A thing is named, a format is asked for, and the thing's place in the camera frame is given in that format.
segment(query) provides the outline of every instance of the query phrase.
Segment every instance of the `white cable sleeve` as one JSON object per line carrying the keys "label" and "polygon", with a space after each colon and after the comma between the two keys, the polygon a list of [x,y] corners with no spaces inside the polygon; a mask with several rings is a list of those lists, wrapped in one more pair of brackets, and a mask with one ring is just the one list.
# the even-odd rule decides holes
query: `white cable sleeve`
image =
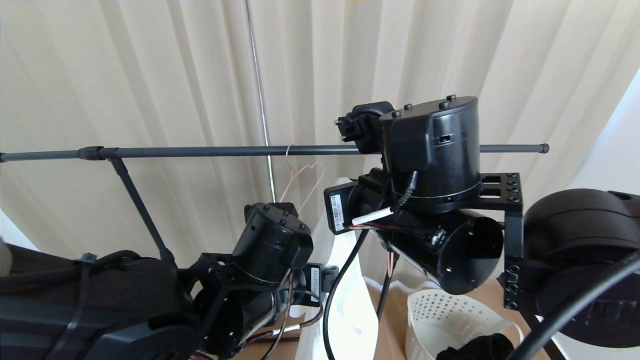
{"label": "white cable sleeve", "polygon": [[391,207],[386,208],[386,209],[382,209],[382,210],[378,210],[378,211],[374,211],[372,213],[366,214],[364,216],[355,218],[351,221],[351,223],[353,225],[360,225],[360,224],[364,224],[366,222],[372,222],[375,221],[377,219],[383,218],[383,217],[387,217],[389,215],[393,214],[393,211],[391,211]]}
{"label": "white cable sleeve", "polygon": [[[287,326],[286,328],[284,328],[284,332],[292,331],[292,330],[298,330],[299,328],[300,328],[300,324]],[[272,330],[272,331],[273,331],[274,335],[280,334],[280,329],[275,329],[275,330]]]}

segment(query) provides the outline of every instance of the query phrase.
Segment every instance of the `brown floor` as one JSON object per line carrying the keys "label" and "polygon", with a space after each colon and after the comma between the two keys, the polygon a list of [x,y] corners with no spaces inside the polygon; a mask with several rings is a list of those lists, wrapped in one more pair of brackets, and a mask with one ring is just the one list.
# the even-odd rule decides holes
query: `brown floor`
{"label": "brown floor", "polygon": [[[369,294],[373,304],[378,304],[380,293],[369,288]],[[498,313],[503,318],[512,321],[525,334],[529,333],[529,326],[524,321],[520,313],[504,309],[502,307],[502,288],[497,281],[489,281],[478,288],[476,291],[467,294]],[[378,344],[376,346],[375,360],[406,360],[404,356],[404,335],[406,332],[406,298],[407,295],[399,289],[389,291],[387,304],[383,313],[378,332]],[[287,333],[286,336],[296,336],[295,332]],[[507,337],[512,341],[516,341],[517,334],[515,331],[506,332]],[[296,356],[297,343],[281,343],[276,347],[271,359],[290,360]],[[269,348],[268,344],[254,344],[244,349],[234,359],[238,360],[256,360],[260,359]],[[549,356],[544,351],[539,352],[533,360],[549,360]]]}

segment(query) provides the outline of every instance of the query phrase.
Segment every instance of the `horizontal bar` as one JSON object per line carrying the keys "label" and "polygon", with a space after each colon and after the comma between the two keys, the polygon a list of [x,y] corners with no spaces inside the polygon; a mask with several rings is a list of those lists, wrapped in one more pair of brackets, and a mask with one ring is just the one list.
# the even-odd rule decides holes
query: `horizontal bar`
{"label": "horizontal bar", "polygon": [[[122,147],[98,150],[107,158],[202,158],[218,156],[284,156],[289,155],[358,155],[354,145],[292,145],[292,146],[228,146],[228,147]],[[536,145],[480,145],[480,152],[540,152],[549,151],[545,143]],[[80,158],[79,150],[14,152],[0,154],[0,162],[24,160],[56,160]]]}

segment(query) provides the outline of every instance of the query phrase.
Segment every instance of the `curtain pleat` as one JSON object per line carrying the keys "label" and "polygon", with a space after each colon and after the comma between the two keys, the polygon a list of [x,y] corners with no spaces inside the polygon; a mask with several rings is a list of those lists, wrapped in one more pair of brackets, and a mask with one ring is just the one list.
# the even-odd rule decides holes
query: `curtain pleat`
{"label": "curtain pleat", "polygon": [[[481,143],[551,146],[481,155],[483,172],[521,173],[526,204],[568,184],[640,66],[636,0],[2,2],[0,12],[4,152],[264,145],[262,109],[270,145],[340,144],[333,121],[356,104],[473,95]],[[291,171],[317,161],[284,194]],[[125,163],[183,266],[230,251],[243,206],[271,200],[265,158]],[[300,208],[324,169],[301,210],[314,224],[323,189],[379,165],[274,157],[276,199]],[[156,254],[104,161],[6,163],[0,179],[3,211],[44,251]],[[380,280],[378,241],[361,254]],[[424,279],[403,261],[398,274]]]}

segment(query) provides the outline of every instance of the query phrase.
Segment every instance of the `perforated basket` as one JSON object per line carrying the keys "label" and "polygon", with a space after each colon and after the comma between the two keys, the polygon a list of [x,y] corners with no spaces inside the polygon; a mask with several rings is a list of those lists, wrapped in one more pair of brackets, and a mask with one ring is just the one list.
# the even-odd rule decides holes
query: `perforated basket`
{"label": "perforated basket", "polygon": [[449,347],[461,348],[482,335],[514,326],[522,341],[522,330],[489,307],[464,295],[426,289],[407,299],[408,325],[404,351],[407,360],[432,360]]}

